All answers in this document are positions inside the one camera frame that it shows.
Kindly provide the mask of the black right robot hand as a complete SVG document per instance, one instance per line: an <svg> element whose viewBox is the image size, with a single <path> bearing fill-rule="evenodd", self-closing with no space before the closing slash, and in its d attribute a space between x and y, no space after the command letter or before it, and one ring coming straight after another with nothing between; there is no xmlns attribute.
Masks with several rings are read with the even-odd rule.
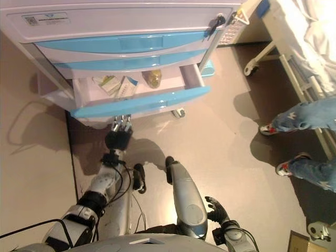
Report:
<svg viewBox="0 0 336 252"><path fill-rule="evenodd" d="M207 218L210 221L219 223L220 225L229 221L226 210L218 200L210 196L205 196L205 200L208 202L208 207L212 209L207 213Z"/></svg>

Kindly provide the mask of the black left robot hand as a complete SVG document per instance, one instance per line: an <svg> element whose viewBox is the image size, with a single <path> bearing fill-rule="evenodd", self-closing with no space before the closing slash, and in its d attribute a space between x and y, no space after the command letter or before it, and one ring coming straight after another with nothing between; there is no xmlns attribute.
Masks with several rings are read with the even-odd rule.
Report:
<svg viewBox="0 0 336 252"><path fill-rule="evenodd" d="M105 137L109 152L125 151L133 135L131 115L115 116L110 131Z"/></svg>

